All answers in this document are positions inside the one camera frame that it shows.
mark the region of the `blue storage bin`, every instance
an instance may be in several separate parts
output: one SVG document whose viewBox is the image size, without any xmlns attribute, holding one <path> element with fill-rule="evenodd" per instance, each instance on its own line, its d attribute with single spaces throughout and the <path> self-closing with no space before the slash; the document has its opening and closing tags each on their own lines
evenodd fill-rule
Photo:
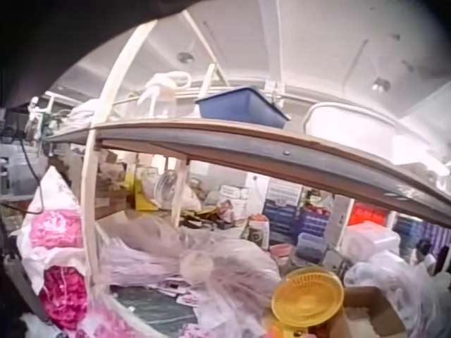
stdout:
<svg viewBox="0 0 451 338">
<path fill-rule="evenodd" d="M 292 243 L 291 232 L 292 224 L 296 221 L 295 206 L 278 206 L 275 201 L 265 200 L 263 212 L 269 220 L 270 239 L 282 236 L 287 243 Z"/>
<path fill-rule="evenodd" d="M 203 118 L 227 120 L 282 129 L 289 120 L 257 89 L 242 87 L 217 93 L 196 101 Z"/>
<path fill-rule="evenodd" d="M 312 211 L 303 210 L 300 215 L 300 232 L 323 237 L 328 221 L 328 215 L 319 215 L 318 213 Z"/>
<path fill-rule="evenodd" d="M 296 241 L 295 255 L 307 262 L 319 264 L 323 260 L 327 248 L 324 238 L 303 232 Z"/>
</svg>

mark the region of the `clear plastic container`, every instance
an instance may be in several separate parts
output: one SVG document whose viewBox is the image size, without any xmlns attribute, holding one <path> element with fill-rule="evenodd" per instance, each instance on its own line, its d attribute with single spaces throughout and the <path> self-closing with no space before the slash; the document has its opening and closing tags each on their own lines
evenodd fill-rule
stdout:
<svg viewBox="0 0 451 338">
<path fill-rule="evenodd" d="M 323 238 L 303 232 L 297 238 L 295 255 L 310 263 L 319 264 L 326 250 L 327 243 Z"/>
<path fill-rule="evenodd" d="M 396 232 L 367 221 L 346 228 L 340 251 L 351 261 L 362 262 L 384 250 L 399 255 L 400 242 Z"/>
<path fill-rule="evenodd" d="M 38 158 L 34 153 L 27 153 L 27 156 L 35 174 L 40 179 L 47 166 L 45 160 Z M 12 193 L 15 196 L 33 195 L 38 187 L 38 182 L 33 177 L 25 156 L 22 153 L 16 154 L 10 161 L 9 179 Z"/>
</svg>

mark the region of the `curved wooden post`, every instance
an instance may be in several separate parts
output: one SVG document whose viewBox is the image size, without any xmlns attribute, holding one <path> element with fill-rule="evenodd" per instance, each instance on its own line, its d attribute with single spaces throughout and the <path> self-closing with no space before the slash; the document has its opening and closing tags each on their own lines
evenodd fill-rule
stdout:
<svg viewBox="0 0 451 338">
<path fill-rule="evenodd" d="M 156 25 L 156 20 L 150 23 L 140 25 L 133 32 L 119 54 L 108 78 L 105 81 L 104 88 L 99 97 L 99 104 L 94 111 L 92 127 L 98 123 L 105 122 L 113 106 L 119 87 L 128 71 L 128 68 L 135 59 L 147 35 Z M 85 159 L 82 168 L 81 182 L 81 210 L 82 210 L 82 233 L 86 248 L 87 265 L 89 274 L 87 276 L 88 285 L 99 284 L 99 257 L 97 251 L 97 235 L 95 230 L 94 217 L 94 199 L 96 192 L 97 167 L 99 165 L 99 149 L 96 147 L 97 131 L 89 131 Z"/>
</svg>

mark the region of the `white ceiling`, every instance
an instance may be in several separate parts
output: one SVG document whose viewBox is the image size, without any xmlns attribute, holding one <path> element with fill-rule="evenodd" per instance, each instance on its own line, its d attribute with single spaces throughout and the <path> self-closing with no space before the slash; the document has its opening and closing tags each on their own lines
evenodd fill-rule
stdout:
<svg viewBox="0 0 451 338">
<path fill-rule="evenodd" d="M 352 101 L 407 125 L 419 124 L 416 131 L 428 142 L 445 144 L 451 141 L 447 107 L 441 101 L 430 106 L 433 111 L 425 104 L 419 109 L 419 102 L 432 102 L 433 93 L 451 80 L 448 42 L 416 2 L 211 0 L 189 12 L 233 82 L 270 79 L 284 82 L 288 92 Z M 86 56 L 53 90 L 81 99 L 98 96 L 130 34 Z M 181 51 L 190 52 L 195 61 L 178 62 Z M 201 79 L 210 61 L 186 19 L 163 19 L 129 69 L 121 94 L 139 91 L 154 73 L 169 70 L 186 70 Z M 371 89 L 377 77 L 390 81 L 389 92 Z M 451 97 L 451 86 L 442 92 Z"/>
</svg>

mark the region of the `wooden shelf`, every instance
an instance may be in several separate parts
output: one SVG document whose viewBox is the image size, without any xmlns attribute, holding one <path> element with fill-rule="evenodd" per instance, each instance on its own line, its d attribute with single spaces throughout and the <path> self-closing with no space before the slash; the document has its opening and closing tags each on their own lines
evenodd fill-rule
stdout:
<svg viewBox="0 0 451 338">
<path fill-rule="evenodd" d="M 451 228 L 451 199 L 413 174 L 323 139 L 219 120 L 130 120 L 96 126 L 109 149 L 204 161 L 342 194 Z M 88 129 L 50 142 L 86 144 Z"/>
</svg>

